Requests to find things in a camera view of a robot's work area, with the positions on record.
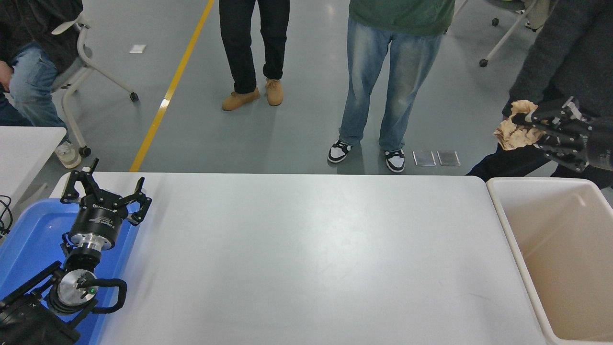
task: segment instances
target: white trash bin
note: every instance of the white trash bin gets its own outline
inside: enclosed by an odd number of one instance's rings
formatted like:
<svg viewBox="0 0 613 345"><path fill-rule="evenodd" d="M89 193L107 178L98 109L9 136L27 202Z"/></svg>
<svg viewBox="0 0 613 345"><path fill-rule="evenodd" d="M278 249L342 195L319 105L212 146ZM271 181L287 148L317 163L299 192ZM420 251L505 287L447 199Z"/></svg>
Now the white trash bin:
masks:
<svg viewBox="0 0 613 345"><path fill-rule="evenodd" d="M613 345L613 209L596 185L500 177L487 188L547 341Z"/></svg>

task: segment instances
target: black cable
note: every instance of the black cable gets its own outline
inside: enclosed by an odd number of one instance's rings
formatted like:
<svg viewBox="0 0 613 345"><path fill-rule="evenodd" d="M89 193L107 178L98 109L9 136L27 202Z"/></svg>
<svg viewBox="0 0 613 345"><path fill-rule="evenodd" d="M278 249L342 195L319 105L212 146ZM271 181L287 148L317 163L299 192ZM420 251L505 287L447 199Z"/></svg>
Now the black cable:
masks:
<svg viewBox="0 0 613 345"><path fill-rule="evenodd" d="M0 200L0 204L4 206L4 210L0 213L0 238L5 237L10 232L10 227L13 225L13 212L10 211L10 203L13 201L8 195L0 195L0 198L7 198L9 200L8 203L5 203L3 200ZM9 224L6 225L2 218L4 218L4 214L8 212L9 214Z"/></svg>

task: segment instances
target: chair wheel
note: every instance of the chair wheel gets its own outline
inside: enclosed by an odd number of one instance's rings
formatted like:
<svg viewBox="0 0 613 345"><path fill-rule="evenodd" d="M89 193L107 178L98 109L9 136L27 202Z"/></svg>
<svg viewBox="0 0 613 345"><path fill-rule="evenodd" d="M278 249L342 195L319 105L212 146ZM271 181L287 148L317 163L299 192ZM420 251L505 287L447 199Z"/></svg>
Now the chair wheel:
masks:
<svg viewBox="0 0 613 345"><path fill-rule="evenodd" d="M80 154L81 157L87 157L91 155L91 149L87 146L79 147L78 154Z"/></svg>

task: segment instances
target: blue tray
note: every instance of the blue tray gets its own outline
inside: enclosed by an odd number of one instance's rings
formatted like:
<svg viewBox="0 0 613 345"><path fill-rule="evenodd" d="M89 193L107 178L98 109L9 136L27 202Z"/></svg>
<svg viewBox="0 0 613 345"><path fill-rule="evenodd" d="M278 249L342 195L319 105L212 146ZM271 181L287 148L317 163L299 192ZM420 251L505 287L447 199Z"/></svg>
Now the blue tray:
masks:
<svg viewBox="0 0 613 345"><path fill-rule="evenodd" d="M136 208L128 208L130 212L136 211ZM78 210L77 204L62 204L59 199L43 199L22 213L0 246L0 300L53 262L64 262L65 257L60 248L62 234L70 231ZM98 278L121 277L137 232L138 227L123 222L115 247L102 252L102 260L94 272ZM100 289L96 294L99 301L97 306L114 305L116 293L116 289ZM73 314L61 319L68 321L75 316ZM81 321L76 328L81 333L77 345L98 343L104 317L104 314L89 314Z"/></svg>

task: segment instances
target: hand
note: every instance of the hand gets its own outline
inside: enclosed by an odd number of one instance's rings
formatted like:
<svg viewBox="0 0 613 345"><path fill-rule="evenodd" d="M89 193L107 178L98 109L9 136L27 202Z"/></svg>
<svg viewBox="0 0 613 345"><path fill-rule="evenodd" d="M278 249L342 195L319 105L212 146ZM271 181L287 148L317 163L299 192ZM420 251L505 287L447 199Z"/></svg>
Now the hand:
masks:
<svg viewBox="0 0 613 345"><path fill-rule="evenodd" d="M4 91L10 92L10 79L13 77L13 69L4 61L0 61L0 85Z"/></svg>

